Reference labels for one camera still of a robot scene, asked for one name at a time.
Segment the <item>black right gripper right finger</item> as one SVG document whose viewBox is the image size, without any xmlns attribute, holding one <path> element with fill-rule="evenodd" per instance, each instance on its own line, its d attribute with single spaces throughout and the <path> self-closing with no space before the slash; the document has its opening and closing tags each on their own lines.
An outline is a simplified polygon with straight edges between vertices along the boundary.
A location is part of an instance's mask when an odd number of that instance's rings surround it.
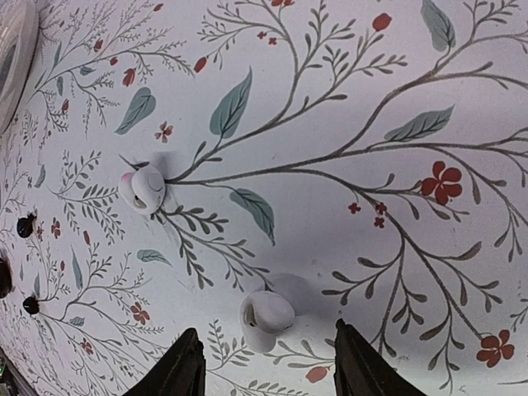
<svg viewBox="0 0 528 396">
<path fill-rule="evenodd" d="M 425 396 L 391 367 L 363 336 L 343 319 L 336 322 L 335 373 L 338 396 Z"/>
</svg>

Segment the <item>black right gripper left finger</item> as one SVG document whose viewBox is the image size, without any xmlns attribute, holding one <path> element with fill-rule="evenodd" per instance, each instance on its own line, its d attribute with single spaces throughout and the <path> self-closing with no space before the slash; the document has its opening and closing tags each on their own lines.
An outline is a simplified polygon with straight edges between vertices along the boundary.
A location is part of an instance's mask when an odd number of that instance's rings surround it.
<svg viewBox="0 0 528 396">
<path fill-rule="evenodd" d="M 203 349 L 197 331 L 186 329 L 127 396 L 204 396 Z"/>
</svg>

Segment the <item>white earbud partial top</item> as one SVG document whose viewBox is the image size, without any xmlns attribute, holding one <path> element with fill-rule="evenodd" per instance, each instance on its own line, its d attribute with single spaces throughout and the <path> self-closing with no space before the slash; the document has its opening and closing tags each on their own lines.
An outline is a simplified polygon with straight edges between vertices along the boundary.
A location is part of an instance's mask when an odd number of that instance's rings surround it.
<svg viewBox="0 0 528 396">
<path fill-rule="evenodd" d="M 287 332 L 297 317 L 309 311 L 313 294 L 309 283 L 293 274 L 277 274 L 271 286 L 249 294 L 239 307 L 243 337 L 251 351 L 271 352 L 278 337 Z"/>
</svg>

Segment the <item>white earbud silicone tip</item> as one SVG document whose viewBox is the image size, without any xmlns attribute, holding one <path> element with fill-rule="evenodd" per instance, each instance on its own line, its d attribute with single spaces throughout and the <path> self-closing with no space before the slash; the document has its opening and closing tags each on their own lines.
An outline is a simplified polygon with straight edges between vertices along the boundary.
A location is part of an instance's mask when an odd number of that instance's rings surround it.
<svg viewBox="0 0 528 396">
<path fill-rule="evenodd" d="M 132 163 L 119 154 L 119 158 L 132 168 L 118 183 L 120 197 L 140 215 L 153 215 L 169 197 L 166 176 L 172 165 L 172 154 L 157 151 L 148 160 Z"/>
</svg>

